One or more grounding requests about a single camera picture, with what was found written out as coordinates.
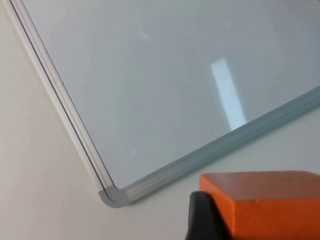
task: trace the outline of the plastic corner cap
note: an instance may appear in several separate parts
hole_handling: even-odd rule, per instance
[[[99,191],[99,196],[102,201],[111,208],[121,208],[131,203],[124,189],[116,188],[114,185],[106,187]]]

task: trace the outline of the black plastic piece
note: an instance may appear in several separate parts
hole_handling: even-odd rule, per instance
[[[190,196],[188,232],[185,240],[229,240],[213,198],[195,191]]]

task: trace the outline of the gray corner piece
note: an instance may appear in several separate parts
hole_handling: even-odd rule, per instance
[[[121,208],[131,203],[124,189],[118,189],[114,185],[106,187],[99,192],[102,201],[111,208]]]

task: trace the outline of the orange foam block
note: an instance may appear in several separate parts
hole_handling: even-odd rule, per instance
[[[320,175],[306,171],[208,173],[232,240],[320,240]]]

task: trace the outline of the whiteboard surface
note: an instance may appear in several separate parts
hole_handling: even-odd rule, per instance
[[[123,188],[320,85],[317,0],[23,0]]]

